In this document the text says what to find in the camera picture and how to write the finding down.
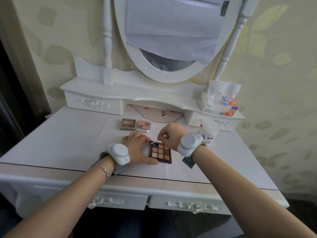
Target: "person's right hand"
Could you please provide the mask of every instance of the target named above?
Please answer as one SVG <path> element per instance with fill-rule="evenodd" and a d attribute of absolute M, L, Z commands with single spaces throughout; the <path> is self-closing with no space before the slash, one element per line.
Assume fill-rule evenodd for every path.
<path fill-rule="evenodd" d="M 177 151 L 180 139 L 188 134 L 187 130 L 177 123 L 169 123 L 158 134 L 158 140 L 172 150 Z"/>

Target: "person's leg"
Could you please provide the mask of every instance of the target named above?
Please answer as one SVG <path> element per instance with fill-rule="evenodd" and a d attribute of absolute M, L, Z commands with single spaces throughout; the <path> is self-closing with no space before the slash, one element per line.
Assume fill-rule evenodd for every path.
<path fill-rule="evenodd" d="M 108 238 L 141 238 L 142 217 L 139 212 L 127 210 L 114 224 Z"/>
<path fill-rule="evenodd" d="M 144 237 L 177 238 L 176 226 L 170 210 L 151 209 L 143 228 Z"/>

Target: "silver bracelet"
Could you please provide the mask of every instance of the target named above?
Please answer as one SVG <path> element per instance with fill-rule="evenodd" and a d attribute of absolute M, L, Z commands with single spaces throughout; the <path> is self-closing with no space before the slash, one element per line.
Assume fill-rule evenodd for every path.
<path fill-rule="evenodd" d="M 107 170 L 106 170 L 105 167 L 101 167 L 101 166 L 99 166 L 99 165 L 94 165 L 93 167 L 99 167 L 99 168 L 101 168 L 101 169 L 106 173 L 107 180 L 108 180 L 108 178 L 109 178 L 109 173 L 107 172 Z"/>

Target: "blush palette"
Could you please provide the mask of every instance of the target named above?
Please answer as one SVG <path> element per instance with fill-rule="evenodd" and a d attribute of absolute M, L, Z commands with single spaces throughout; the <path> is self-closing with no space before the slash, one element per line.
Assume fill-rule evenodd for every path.
<path fill-rule="evenodd" d="M 154 142 L 151 144 L 149 157 L 153 157 L 159 162 L 172 163 L 171 149 L 162 143 Z"/>

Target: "white wearable device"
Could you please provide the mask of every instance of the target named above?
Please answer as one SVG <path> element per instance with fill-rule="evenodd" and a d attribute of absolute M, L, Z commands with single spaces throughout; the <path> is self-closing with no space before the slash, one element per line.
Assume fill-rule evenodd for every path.
<path fill-rule="evenodd" d="M 189 157 L 201 144 L 204 138 L 200 134 L 187 134 L 180 139 L 177 151 L 184 157 Z"/>
<path fill-rule="evenodd" d="M 118 165 L 125 165 L 130 162 L 128 148 L 123 144 L 110 144 L 106 151 L 109 152 Z"/>

